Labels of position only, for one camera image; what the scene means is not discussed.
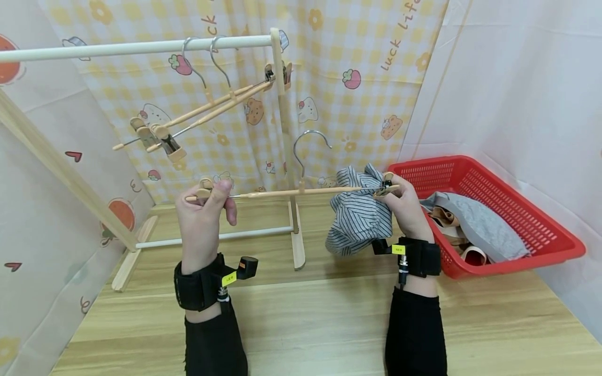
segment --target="black sleeve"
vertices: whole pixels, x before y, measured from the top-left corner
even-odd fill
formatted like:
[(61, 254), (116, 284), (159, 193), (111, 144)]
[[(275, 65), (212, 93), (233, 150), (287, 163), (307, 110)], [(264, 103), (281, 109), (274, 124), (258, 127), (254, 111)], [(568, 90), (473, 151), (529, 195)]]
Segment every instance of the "black sleeve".
[(234, 308), (209, 321), (186, 326), (186, 376), (247, 376), (247, 356), (243, 350)]
[(447, 375), (439, 298), (393, 291), (385, 363), (388, 376)]

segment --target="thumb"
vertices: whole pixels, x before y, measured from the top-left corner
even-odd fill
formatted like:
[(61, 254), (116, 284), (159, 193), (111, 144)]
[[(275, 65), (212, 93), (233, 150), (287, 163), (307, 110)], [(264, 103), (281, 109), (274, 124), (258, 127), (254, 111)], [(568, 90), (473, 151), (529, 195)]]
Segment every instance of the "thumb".
[(210, 215), (219, 217), (226, 199), (230, 195), (230, 189), (232, 189), (232, 183), (229, 180), (220, 180), (217, 182), (213, 186), (211, 195), (207, 199), (207, 202), (205, 202), (203, 210)]
[(384, 197), (378, 197), (376, 200), (385, 203), (389, 209), (393, 212), (395, 217), (398, 217), (398, 214), (402, 212), (402, 201), (399, 197), (395, 196), (393, 193), (389, 193)]

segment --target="red plastic basket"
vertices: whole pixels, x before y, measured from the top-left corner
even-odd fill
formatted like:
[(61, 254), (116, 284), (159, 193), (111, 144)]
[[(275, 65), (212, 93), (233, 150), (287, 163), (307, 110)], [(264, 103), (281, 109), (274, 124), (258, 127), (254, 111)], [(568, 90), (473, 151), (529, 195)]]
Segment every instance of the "red plastic basket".
[(441, 247), (441, 267), (451, 278), (514, 273), (559, 264), (585, 254), (585, 246), (579, 239), (473, 158), (456, 155), (421, 159), (393, 164), (389, 171), (410, 181), (420, 199), (439, 191), (461, 194), (483, 203), (504, 218), (531, 253), (518, 260), (470, 265), (429, 220), (435, 241)]

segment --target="wooden table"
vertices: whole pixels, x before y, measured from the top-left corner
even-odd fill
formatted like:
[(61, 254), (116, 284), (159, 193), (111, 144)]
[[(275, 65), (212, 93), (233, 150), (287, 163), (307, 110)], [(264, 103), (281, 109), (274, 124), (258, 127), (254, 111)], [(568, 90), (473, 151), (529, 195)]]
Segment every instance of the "wooden table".
[[(345, 259), (324, 247), (329, 196), (299, 200), (307, 264), (293, 270), (288, 235), (224, 242), (235, 265), (259, 259), (230, 289), (252, 375), (383, 375), (395, 256), (366, 249)], [(157, 206), (152, 239), (179, 237)], [(286, 202), (239, 202), (237, 231), (278, 227)], [(223, 221), (222, 232), (232, 230)], [(53, 376), (184, 374), (184, 315), (173, 294), (179, 247), (146, 250), (126, 292), (107, 284)], [(601, 375), (602, 347), (533, 272), (439, 281), (450, 375)]]

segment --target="wrist strap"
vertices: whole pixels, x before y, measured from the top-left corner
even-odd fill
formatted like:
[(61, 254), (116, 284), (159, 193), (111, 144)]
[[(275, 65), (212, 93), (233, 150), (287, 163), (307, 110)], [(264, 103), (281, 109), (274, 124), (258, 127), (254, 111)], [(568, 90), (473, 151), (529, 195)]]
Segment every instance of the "wrist strap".
[(410, 274), (422, 278), (441, 274), (441, 249), (438, 245), (405, 237), (399, 238), (397, 244), (406, 246)]
[(207, 267), (183, 276), (180, 261), (173, 271), (178, 305), (183, 309), (199, 312), (211, 307), (217, 301), (217, 291), (220, 287), (215, 273), (224, 265), (224, 256), (218, 253), (216, 259)]
[(436, 244), (403, 236), (393, 245), (387, 245), (386, 239), (377, 239), (372, 242), (372, 249), (374, 254), (399, 254), (393, 250), (395, 245), (403, 246), (408, 274), (422, 278), (441, 274), (441, 249)]

